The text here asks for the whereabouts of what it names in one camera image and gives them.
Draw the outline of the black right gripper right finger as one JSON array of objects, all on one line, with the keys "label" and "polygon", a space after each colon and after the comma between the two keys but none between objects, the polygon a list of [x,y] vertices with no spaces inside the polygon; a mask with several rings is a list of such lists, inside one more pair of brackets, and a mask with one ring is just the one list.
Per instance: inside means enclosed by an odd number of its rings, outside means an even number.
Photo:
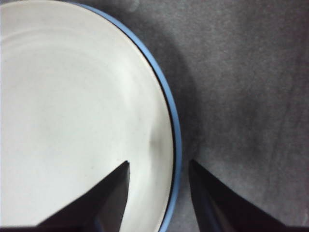
[{"label": "black right gripper right finger", "polygon": [[190,161],[191,200],[201,232],[307,232],[287,226],[236,194],[195,160]]}]

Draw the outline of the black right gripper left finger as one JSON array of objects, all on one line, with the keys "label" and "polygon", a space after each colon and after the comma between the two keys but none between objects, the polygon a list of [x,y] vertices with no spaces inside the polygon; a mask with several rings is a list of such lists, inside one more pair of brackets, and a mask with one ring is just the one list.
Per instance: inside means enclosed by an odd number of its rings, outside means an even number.
[{"label": "black right gripper left finger", "polygon": [[88,192],[36,226],[1,227],[2,232],[118,232],[126,208],[130,164],[124,161]]}]

